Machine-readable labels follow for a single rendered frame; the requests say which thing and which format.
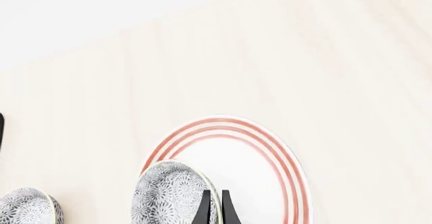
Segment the white plate with red rings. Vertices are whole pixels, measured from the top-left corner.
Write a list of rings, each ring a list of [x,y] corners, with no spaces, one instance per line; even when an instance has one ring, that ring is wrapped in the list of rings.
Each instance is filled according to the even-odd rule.
[[[271,130],[247,118],[211,115],[174,128],[144,167],[173,159],[230,192],[241,224],[316,224],[308,180],[295,154]]]

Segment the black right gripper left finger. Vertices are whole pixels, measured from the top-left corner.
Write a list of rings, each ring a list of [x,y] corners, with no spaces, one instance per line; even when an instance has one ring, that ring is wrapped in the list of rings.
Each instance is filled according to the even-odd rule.
[[[205,190],[192,224],[209,224],[211,214],[211,191]]]

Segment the grey flower patterned bowl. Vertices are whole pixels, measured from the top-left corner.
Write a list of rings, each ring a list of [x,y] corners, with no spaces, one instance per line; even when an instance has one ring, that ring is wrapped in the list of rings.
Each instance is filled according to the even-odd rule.
[[[223,224],[219,195],[203,173],[171,159],[154,163],[135,185],[132,224],[192,224],[205,190],[211,193],[209,224]]]
[[[0,197],[0,224],[64,224],[64,215],[50,195],[20,188]]]

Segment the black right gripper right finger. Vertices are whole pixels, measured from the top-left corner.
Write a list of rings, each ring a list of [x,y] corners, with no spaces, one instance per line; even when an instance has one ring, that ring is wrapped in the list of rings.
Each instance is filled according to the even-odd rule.
[[[241,224],[228,190],[222,190],[222,215],[223,224]]]

